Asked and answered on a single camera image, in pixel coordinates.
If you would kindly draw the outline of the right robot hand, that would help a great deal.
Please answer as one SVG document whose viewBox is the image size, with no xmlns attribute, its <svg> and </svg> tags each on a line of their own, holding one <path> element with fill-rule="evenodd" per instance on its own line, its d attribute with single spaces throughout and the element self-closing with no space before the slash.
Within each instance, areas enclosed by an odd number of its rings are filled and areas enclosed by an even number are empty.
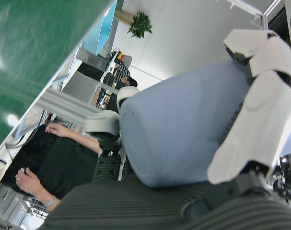
<svg viewBox="0 0 291 230">
<path fill-rule="evenodd" d="M 268 184 L 291 154 L 291 48 L 271 30 L 232 30 L 231 59 L 123 101 L 132 174 L 74 188 L 44 230 L 291 230 Z"/>
</svg>

